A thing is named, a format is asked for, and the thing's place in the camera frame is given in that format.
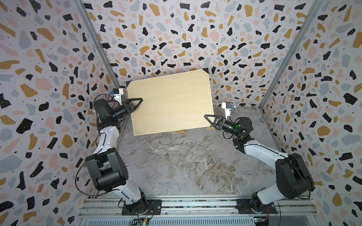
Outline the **wooden easel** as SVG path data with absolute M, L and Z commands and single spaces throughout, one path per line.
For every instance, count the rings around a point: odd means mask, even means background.
M 185 135 L 185 130 L 173 131 L 173 132 L 174 132 L 174 133 L 179 133 L 179 134 Z

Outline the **light wooden board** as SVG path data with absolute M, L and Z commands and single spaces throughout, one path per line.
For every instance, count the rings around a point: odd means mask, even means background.
M 132 81 L 129 98 L 142 98 L 131 114 L 133 134 L 148 135 L 210 126 L 214 114 L 209 74 L 204 70 Z

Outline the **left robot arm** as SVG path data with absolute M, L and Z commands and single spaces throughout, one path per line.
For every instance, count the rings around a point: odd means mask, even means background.
M 142 101 L 142 98 L 126 99 L 115 109 L 109 104 L 117 103 L 117 100 L 102 98 L 94 102 L 94 110 L 99 116 L 97 129 L 100 142 L 95 153 L 85 159 L 96 189 L 120 196 L 124 208 L 134 214 L 145 213 L 149 204 L 141 189 L 128 182 L 128 170 L 118 153 L 117 141 L 120 137 L 120 120 L 133 113 Z

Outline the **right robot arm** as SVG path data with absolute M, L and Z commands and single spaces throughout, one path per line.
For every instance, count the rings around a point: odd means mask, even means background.
M 231 134 L 238 151 L 257 158 L 275 171 L 275 184 L 252 194 L 250 205 L 254 212 L 261 213 L 273 202 L 292 200 L 314 189 L 314 181 L 302 156 L 279 152 L 256 141 L 250 135 L 254 130 L 250 118 L 240 117 L 235 122 L 220 115 L 204 115 L 204 118 L 215 129 Z

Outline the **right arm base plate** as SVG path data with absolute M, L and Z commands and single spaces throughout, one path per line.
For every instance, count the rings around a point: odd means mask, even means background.
M 235 208 L 239 214 L 277 214 L 278 210 L 275 205 L 270 203 L 268 205 L 260 204 L 254 199 L 237 199 Z

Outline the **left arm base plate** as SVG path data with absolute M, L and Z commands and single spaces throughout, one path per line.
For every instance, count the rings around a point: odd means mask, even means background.
M 143 200 L 139 200 L 134 204 L 126 204 L 123 207 L 122 215 L 123 216 L 136 216 L 138 215 L 160 215 L 162 208 L 162 200 L 161 199 L 151 199 L 146 202 Z

